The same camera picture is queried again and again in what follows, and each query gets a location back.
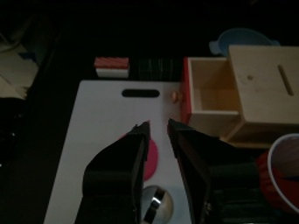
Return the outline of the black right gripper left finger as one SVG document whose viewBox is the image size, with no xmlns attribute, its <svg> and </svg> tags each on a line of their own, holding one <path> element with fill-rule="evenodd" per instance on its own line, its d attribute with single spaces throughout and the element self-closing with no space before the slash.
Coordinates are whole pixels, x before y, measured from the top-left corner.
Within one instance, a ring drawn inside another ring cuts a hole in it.
<svg viewBox="0 0 299 224">
<path fill-rule="evenodd" d="M 140 224 L 149 134 L 142 122 L 92 158 L 74 224 Z"/>
</svg>

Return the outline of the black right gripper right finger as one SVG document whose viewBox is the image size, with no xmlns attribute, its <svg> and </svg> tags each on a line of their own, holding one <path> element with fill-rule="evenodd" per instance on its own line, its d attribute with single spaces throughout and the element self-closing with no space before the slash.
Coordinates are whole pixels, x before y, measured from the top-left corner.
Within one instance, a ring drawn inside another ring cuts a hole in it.
<svg viewBox="0 0 299 224">
<path fill-rule="evenodd" d="M 190 212 L 190 224 L 258 224 L 254 161 L 244 151 L 173 119 L 166 125 Z"/>
</svg>

